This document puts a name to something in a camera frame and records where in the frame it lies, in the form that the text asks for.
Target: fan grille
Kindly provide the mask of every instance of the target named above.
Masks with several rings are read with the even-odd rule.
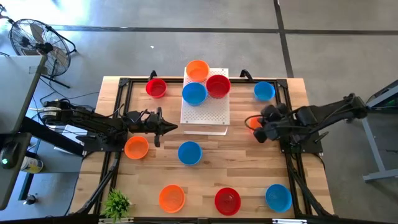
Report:
[[[36,52],[47,53],[45,67],[50,76],[64,74],[70,65],[70,51],[65,41],[52,28],[33,19],[21,19],[12,25],[9,33],[12,47],[18,55],[32,55]]]

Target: white pegboard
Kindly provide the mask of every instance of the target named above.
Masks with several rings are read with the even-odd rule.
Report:
[[[227,68],[210,68],[210,74],[224,75],[228,77]],[[191,83],[191,79],[187,75],[187,68],[184,70],[184,86]],[[181,108],[181,124],[216,124],[229,125],[229,93],[221,98],[216,99],[209,94],[205,102],[199,106],[191,106],[182,99]]]

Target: gray floor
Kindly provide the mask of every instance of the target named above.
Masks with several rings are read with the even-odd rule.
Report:
[[[279,2],[286,29],[398,29],[398,2],[394,0]],[[272,0],[7,0],[2,4],[14,20],[28,17],[60,25],[277,28]],[[47,13],[39,11],[43,8],[48,9]],[[211,67],[229,68],[232,76],[238,76],[246,68],[256,77],[286,77],[278,34],[65,31],[61,34],[74,41],[79,51],[68,72],[59,77],[73,88],[65,90],[56,86],[67,96],[99,91],[104,75],[149,75],[151,70],[159,75],[182,75],[184,65],[198,58]],[[340,100],[351,92],[367,100],[397,79],[397,43],[398,35],[287,35],[294,76],[305,79],[310,103],[318,105]],[[15,54],[6,30],[0,30],[0,51]],[[50,89],[40,83],[35,98],[48,93]],[[73,102],[95,106],[96,100],[97,96],[91,95]],[[346,218],[397,223],[398,179],[372,184],[362,180],[362,175],[377,171],[377,167],[361,123],[337,123],[328,131],[330,134],[322,144],[335,213]],[[62,176],[69,181],[54,181],[59,189],[56,192],[33,187],[33,194],[46,195],[45,204],[51,210],[43,212],[46,209],[33,205],[26,209],[24,218],[65,213],[69,201],[59,200],[62,196],[58,194],[71,197],[75,181],[70,176]],[[19,209],[16,203],[10,203],[7,210],[0,212],[0,220],[21,218],[3,215]]]

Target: wooden table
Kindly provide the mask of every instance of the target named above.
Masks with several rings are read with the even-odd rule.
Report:
[[[119,78],[104,77],[97,113],[113,112]],[[308,105],[303,79],[288,78],[287,81],[293,109]],[[265,106],[254,101],[252,89],[253,84],[232,85],[231,125],[226,136],[199,136],[183,134],[180,128],[182,83],[168,83],[166,96],[161,99],[148,96],[145,84],[134,84],[129,111],[154,111],[161,106],[163,117],[179,127],[160,137],[159,148],[154,146],[153,134],[139,134],[150,142],[149,153],[142,160],[128,159],[123,153],[116,188],[135,205],[130,209],[131,217],[223,217],[214,205],[215,194],[223,187],[232,187],[241,196],[241,209],[233,218],[294,217],[293,208],[276,213],[264,199],[268,186],[283,184],[289,187],[289,180],[279,142],[258,143],[243,124],[246,117],[259,114]],[[177,158],[179,145],[188,140],[196,141],[203,149],[201,161],[191,167],[183,165]],[[71,212],[77,211],[97,187],[103,157],[103,152],[96,152],[83,161]],[[333,213],[322,163],[311,154],[302,157],[308,187],[324,208]],[[159,193],[169,184],[181,186],[186,194],[185,205],[177,213],[166,213],[159,207]],[[301,190],[297,184],[296,187],[300,208],[305,211]],[[103,200],[107,194],[108,189],[105,189]]]

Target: gray table frame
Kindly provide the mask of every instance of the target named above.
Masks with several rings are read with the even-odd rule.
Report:
[[[398,85],[396,85],[395,87],[392,87],[390,90],[386,91],[385,93],[383,93],[380,96],[376,97],[375,99],[371,100],[369,103],[366,103],[366,105],[368,105],[370,108],[377,107],[377,106],[385,103],[386,101],[391,100],[393,97],[396,97],[397,94],[398,94]],[[373,153],[374,159],[377,164],[377,168],[379,169],[379,172],[374,172],[374,173],[370,173],[368,175],[364,175],[363,180],[367,183],[372,180],[398,177],[398,169],[386,170],[386,168],[384,167],[384,164],[381,159],[376,141],[374,140],[374,135],[373,135],[371,127],[369,125],[368,119],[367,118],[362,119],[362,124],[363,124],[364,130],[365,130],[365,133],[366,133],[366,137],[368,138],[368,141],[370,143],[372,153]]]

